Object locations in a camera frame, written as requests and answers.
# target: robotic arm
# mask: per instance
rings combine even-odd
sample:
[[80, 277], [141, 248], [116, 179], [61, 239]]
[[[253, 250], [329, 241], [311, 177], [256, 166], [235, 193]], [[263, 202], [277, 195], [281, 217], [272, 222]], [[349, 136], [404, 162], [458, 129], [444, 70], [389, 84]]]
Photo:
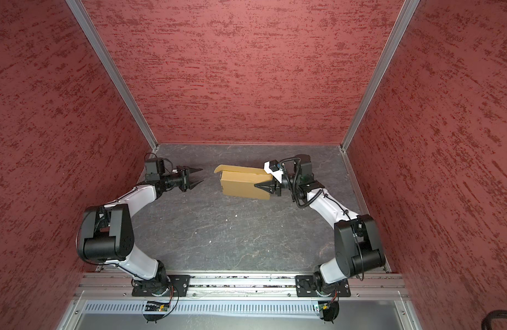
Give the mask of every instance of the robotic arm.
[[110, 203], [85, 210], [76, 248], [83, 261], [119, 267], [132, 276], [140, 291], [163, 296], [169, 294], [170, 287], [164, 264], [134, 244], [131, 217], [174, 187], [183, 192], [193, 189], [201, 181], [191, 182], [190, 174], [202, 169], [177, 166], [169, 171], [164, 158], [146, 160], [145, 169], [145, 181], [130, 192]]
[[[289, 174], [285, 163], [293, 162], [294, 173]], [[328, 190], [314, 180], [309, 155], [296, 155], [280, 162], [264, 164], [273, 175], [271, 181], [255, 186], [281, 196], [281, 189], [290, 190], [298, 208], [310, 206], [334, 229], [335, 258], [320, 265], [314, 273], [314, 283], [320, 295], [329, 295], [336, 283], [367, 270], [385, 265], [382, 243], [376, 223], [370, 215], [358, 215], [331, 197]]]

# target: cardboard flap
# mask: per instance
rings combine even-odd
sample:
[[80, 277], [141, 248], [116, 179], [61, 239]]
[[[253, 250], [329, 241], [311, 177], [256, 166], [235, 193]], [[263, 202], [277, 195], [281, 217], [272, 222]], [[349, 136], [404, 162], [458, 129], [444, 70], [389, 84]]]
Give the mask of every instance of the cardboard flap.
[[233, 165], [219, 165], [215, 169], [215, 172], [217, 173], [220, 171], [229, 171], [229, 172], [239, 172], [239, 173], [251, 173], [251, 174], [262, 174], [266, 175], [266, 171], [262, 168], [256, 168], [256, 167], [243, 167], [243, 166], [233, 166]]

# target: red wall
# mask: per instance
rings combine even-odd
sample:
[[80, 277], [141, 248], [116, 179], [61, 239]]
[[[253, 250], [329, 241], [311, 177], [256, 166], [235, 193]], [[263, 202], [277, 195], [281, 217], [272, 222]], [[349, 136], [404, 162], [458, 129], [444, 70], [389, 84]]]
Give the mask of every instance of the red wall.
[[158, 142], [339, 144], [403, 0], [84, 0]]
[[0, 329], [57, 325], [83, 210], [130, 188], [148, 148], [64, 1], [0, 1]]
[[424, 330], [507, 309], [507, 1], [422, 0], [349, 156]]

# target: brown cardboard box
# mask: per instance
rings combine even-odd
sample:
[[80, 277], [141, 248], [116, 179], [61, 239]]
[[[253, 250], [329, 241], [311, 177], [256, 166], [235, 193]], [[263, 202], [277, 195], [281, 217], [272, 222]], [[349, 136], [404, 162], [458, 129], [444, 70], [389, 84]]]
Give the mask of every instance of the brown cardboard box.
[[269, 200], [270, 193], [253, 186], [255, 183], [272, 180], [272, 175], [262, 168], [219, 165], [215, 173], [221, 173], [222, 193], [228, 196]]

